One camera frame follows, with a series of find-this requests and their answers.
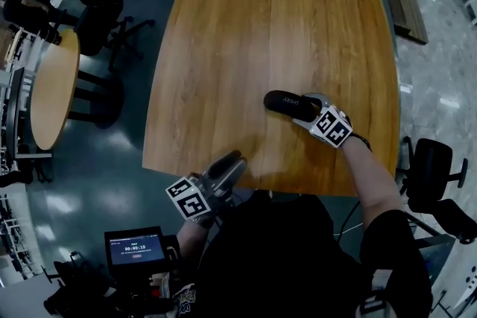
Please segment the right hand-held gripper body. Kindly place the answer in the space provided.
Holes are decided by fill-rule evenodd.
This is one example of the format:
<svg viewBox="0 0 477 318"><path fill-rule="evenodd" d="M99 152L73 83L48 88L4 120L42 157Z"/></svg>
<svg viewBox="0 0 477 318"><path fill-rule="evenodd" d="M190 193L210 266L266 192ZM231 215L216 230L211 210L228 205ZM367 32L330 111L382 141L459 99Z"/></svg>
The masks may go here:
<svg viewBox="0 0 477 318"><path fill-rule="evenodd" d="M309 133L323 143L339 148L352 132L352 124L347 115L323 95L323 108Z"/></svg>

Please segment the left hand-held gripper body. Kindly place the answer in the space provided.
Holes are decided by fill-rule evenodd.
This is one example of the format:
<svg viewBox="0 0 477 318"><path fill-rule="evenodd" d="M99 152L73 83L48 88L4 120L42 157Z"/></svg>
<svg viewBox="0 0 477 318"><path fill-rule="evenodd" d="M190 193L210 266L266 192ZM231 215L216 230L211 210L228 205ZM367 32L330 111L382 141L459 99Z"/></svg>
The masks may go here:
<svg viewBox="0 0 477 318"><path fill-rule="evenodd" d="M202 174L190 173L165 189L165 194L185 220L206 214L217 215L233 205L232 193L238 182L226 183L227 172L219 178L210 178L208 169Z"/></svg>

